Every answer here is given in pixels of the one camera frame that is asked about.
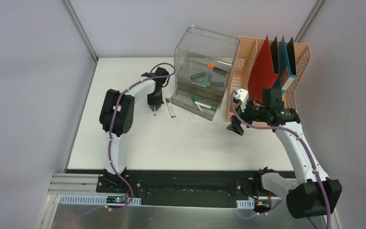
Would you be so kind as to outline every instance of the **gray plastic box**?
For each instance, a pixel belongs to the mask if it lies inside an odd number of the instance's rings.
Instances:
[[[192,97],[209,106],[220,106],[238,47],[236,36],[189,27],[174,52],[176,92],[172,103],[212,120],[216,111],[200,111]]]

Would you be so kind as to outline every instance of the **red binder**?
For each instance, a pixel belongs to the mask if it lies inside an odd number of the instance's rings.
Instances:
[[[278,56],[277,38],[272,43],[272,48],[270,49],[269,38],[267,36],[254,61],[247,83],[249,98],[251,100],[257,98],[259,102],[263,103],[262,89],[272,88],[278,78],[279,72],[276,71],[276,68],[273,66],[272,52],[274,57]]]

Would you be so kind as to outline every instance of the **binder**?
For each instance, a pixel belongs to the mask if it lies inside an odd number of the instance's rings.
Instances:
[[[254,61],[247,84],[249,98],[255,98],[263,102],[262,89],[272,88],[279,75],[279,55],[277,47],[277,37],[272,45],[269,45],[269,38],[263,42],[259,54]]]
[[[284,36],[278,45],[278,60],[280,66],[280,75],[274,83],[274,87],[281,87],[281,94],[289,88],[296,78],[295,51],[294,40],[290,39],[287,46],[285,45]]]

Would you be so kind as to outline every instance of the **gray wall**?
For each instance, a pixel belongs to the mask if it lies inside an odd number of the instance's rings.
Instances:
[[[99,57],[172,57],[190,25],[256,38],[296,36],[315,0],[71,2]]]
[[[36,226],[93,66],[61,1],[0,0],[0,228]]]
[[[366,228],[366,1],[327,1],[302,42],[312,52],[296,94],[305,134],[343,186],[343,228]]]

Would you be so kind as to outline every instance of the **table surface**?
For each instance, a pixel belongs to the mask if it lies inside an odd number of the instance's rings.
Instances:
[[[68,169],[104,169],[107,140],[99,114],[107,90],[121,90],[139,80],[156,64],[173,58],[100,58],[93,77]],[[175,77],[163,89],[172,96]],[[174,106],[171,118],[166,105],[153,116],[146,97],[134,107],[131,130],[125,134],[128,169],[150,170],[256,170],[269,166],[293,170],[287,153],[271,130],[246,129],[243,136],[226,130],[226,96],[213,121]]]

